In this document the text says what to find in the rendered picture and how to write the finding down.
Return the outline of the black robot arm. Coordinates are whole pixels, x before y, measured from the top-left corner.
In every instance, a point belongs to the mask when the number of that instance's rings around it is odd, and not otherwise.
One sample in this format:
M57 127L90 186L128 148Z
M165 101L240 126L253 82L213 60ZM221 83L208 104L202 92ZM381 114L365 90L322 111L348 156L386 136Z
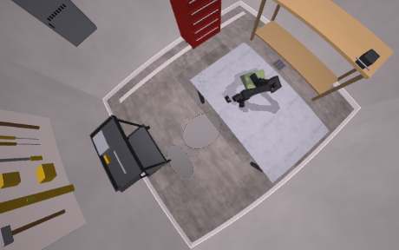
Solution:
M232 99L236 102L239 102L239 107L244 107L245 106L245 100L250 99L253 95L262 93L262 92L269 92L274 93L278 89L282 87L278 76L274 76L269 79L264 79L264 78L258 78L255 73L250 75L250 78L252 79L252 82L254 83L255 87L253 89L244 89L244 91L241 91L239 94L236 94L232 97ZM258 86L257 86L258 85ZM277 87L276 87L277 86ZM245 98L245 99L244 99ZM242 100L241 100L242 99ZM240 106L241 105L241 106ZM243 106L244 105L244 106Z

